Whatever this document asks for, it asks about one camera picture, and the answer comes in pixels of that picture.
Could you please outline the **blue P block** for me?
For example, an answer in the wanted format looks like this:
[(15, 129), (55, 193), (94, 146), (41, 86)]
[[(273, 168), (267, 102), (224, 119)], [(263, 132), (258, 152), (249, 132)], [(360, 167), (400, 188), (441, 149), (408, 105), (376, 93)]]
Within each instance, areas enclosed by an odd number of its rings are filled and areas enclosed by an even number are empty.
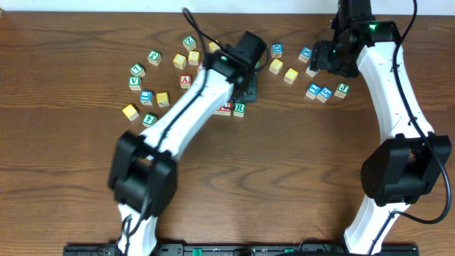
[(317, 74), (317, 70), (311, 70), (310, 67), (306, 69), (306, 74), (309, 75), (311, 78), (314, 78)]

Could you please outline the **red I block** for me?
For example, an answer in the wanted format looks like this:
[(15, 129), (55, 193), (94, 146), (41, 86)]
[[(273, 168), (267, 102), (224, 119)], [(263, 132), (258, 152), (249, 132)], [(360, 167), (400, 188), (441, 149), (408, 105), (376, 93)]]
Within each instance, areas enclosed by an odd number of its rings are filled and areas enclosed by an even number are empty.
[(197, 72), (199, 73), (203, 69), (203, 64), (200, 63), (199, 66), (197, 67)]

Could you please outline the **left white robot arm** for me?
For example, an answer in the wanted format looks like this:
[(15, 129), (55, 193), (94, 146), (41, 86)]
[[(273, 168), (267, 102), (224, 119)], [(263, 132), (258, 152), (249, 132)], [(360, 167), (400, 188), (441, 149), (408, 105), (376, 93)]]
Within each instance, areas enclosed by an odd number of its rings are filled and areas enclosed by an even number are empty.
[(158, 217), (177, 189), (177, 162), (208, 118), (247, 84), (258, 59), (210, 53), (193, 87), (154, 125), (117, 142), (107, 185), (122, 217), (120, 255), (151, 255)]

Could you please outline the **green R block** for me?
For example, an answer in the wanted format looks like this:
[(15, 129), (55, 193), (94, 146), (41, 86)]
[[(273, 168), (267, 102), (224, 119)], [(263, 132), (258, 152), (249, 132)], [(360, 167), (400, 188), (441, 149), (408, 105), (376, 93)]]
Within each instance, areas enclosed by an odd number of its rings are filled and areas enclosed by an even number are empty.
[(244, 115), (245, 115), (245, 110), (246, 110), (246, 104), (245, 104), (245, 103), (237, 102), (237, 103), (235, 103), (235, 105), (234, 105), (233, 115), (234, 115), (235, 117), (244, 117)]

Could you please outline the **red U block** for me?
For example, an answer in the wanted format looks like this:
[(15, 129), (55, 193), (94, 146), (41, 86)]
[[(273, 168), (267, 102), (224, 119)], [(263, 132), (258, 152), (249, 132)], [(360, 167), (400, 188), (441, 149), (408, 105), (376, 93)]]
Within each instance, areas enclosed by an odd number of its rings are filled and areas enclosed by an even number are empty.
[(227, 102), (219, 110), (220, 115), (230, 116), (232, 112), (232, 103)]

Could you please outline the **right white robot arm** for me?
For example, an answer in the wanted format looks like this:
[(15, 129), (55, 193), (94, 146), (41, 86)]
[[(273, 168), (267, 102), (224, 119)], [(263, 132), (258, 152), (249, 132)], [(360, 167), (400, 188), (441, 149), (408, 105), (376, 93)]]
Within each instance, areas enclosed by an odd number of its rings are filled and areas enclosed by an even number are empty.
[(355, 78), (368, 86), (380, 129), (379, 147), (360, 171), (364, 199), (343, 236), (354, 255), (374, 255), (396, 218), (431, 192), (451, 153), (447, 135), (436, 135), (414, 95), (402, 41), (393, 21), (332, 20), (331, 41), (314, 44), (311, 69)]

